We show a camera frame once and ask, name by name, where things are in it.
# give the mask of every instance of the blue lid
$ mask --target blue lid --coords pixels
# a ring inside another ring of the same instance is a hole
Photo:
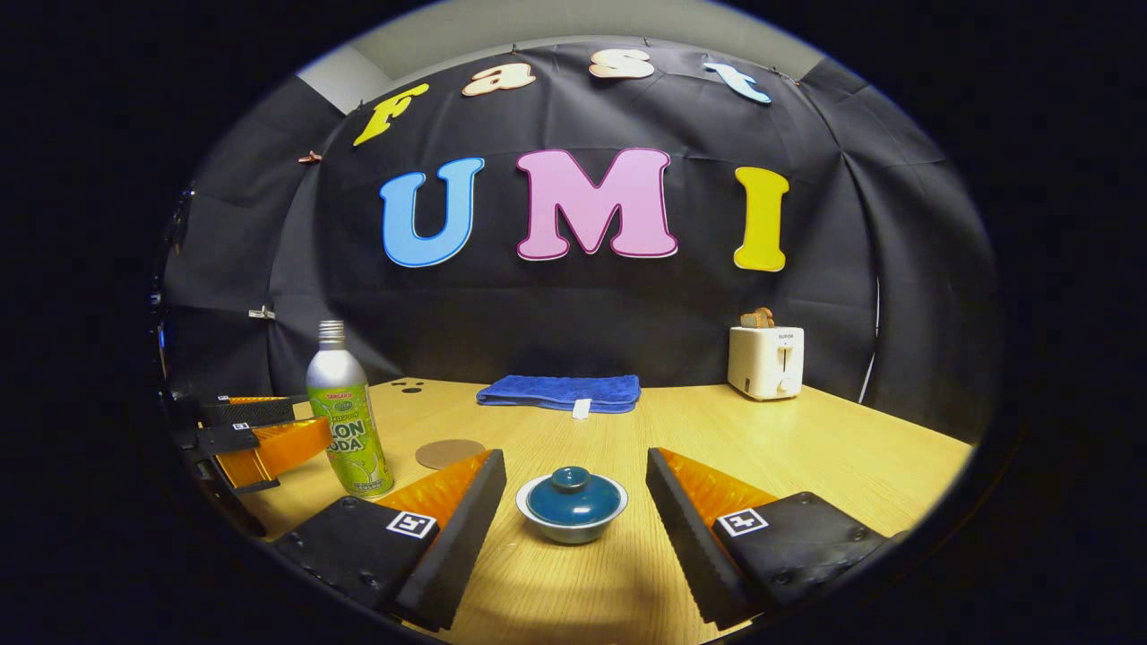
[[[600,522],[622,505],[622,496],[610,482],[578,466],[557,468],[538,482],[526,499],[538,519],[565,526]]]

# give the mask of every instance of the decorative letter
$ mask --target decorative letter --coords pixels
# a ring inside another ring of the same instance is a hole
[[[785,269],[781,252],[781,195],[788,180],[763,168],[739,168],[744,186],[744,243],[733,252],[733,264],[752,271]]]
[[[757,92],[751,86],[750,83],[756,84],[751,76],[743,75],[729,65],[721,63],[705,63],[705,69],[710,69],[720,75],[720,79],[725,81],[733,88],[733,92],[744,96],[746,99],[752,99],[754,101],[760,103],[772,103],[773,100],[768,98],[764,92]]]
[[[649,54],[640,49],[602,49],[590,57],[590,73],[598,78],[645,78],[653,73],[653,65],[642,62]]]
[[[462,250],[474,223],[474,176],[485,162],[467,157],[443,164],[438,177],[446,181],[446,224],[432,238],[414,232],[414,197],[427,176],[409,172],[387,181],[379,191],[383,199],[382,248],[395,264],[431,266]]]
[[[565,216],[582,250],[598,252],[618,208],[622,230],[609,242],[614,252],[626,257],[677,252],[677,239],[669,234],[665,222],[665,153],[648,148],[622,150],[600,187],[565,150],[526,153],[518,157],[517,166],[530,176],[529,233],[517,246],[523,259],[556,259],[569,251],[570,243],[557,234],[559,212]]]
[[[374,107],[374,115],[370,117],[370,123],[366,124],[366,130],[359,138],[354,140],[354,147],[358,147],[362,141],[374,139],[375,137],[382,134],[390,127],[390,122],[387,121],[392,116],[398,116],[406,111],[406,108],[411,104],[411,98],[424,94],[430,86],[423,83],[418,87],[412,87],[401,94],[391,96],[385,101],[379,103]]]
[[[530,65],[525,63],[507,63],[482,70],[470,78],[474,83],[462,88],[462,94],[467,96],[487,94],[494,90],[514,90],[533,83],[537,77],[530,76]]]

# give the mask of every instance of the folded towel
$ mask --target folded towel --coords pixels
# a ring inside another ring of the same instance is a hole
[[[483,405],[537,405],[574,410],[579,398],[592,399],[590,412],[629,412],[638,403],[641,387],[635,375],[609,379],[563,376],[506,376],[478,393]]]

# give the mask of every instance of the white toaster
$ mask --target white toaster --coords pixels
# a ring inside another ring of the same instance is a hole
[[[789,398],[801,391],[804,329],[732,327],[728,331],[728,382],[757,399]]]

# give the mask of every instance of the round coaster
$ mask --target round coaster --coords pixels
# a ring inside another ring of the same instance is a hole
[[[447,438],[423,445],[414,452],[414,458],[427,468],[438,471],[485,451],[486,448],[476,441]]]

